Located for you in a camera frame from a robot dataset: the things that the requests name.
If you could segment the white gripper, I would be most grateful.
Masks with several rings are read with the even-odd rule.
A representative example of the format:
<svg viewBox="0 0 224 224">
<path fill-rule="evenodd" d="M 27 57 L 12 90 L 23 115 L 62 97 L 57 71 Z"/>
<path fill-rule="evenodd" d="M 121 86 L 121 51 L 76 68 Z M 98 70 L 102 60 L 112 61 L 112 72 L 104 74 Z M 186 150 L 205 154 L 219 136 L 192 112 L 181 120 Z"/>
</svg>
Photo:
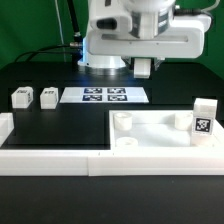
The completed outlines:
<svg viewBox="0 0 224 224">
<path fill-rule="evenodd" d="M 86 49 L 92 55 L 137 58 L 197 58 L 204 48 L 212 19 L 205 14 L 175 16 L 170 27 L 152 39 L 120 39 L 118 35 L 91 30 Z"/>
</svg>

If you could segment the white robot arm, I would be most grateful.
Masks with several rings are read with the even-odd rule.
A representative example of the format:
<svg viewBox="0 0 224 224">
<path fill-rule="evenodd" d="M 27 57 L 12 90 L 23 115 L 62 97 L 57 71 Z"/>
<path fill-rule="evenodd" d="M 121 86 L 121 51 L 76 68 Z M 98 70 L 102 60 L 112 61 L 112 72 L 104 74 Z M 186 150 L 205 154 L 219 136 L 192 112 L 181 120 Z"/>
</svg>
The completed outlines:
<svg viewBox="0 0 224 224">
<path fill-rule="evenodd" d="M 176 0 L 88 0 L 81 66 L 119 69 L 123 59 L 197 58 L 212 18 Z"/>
</svg>

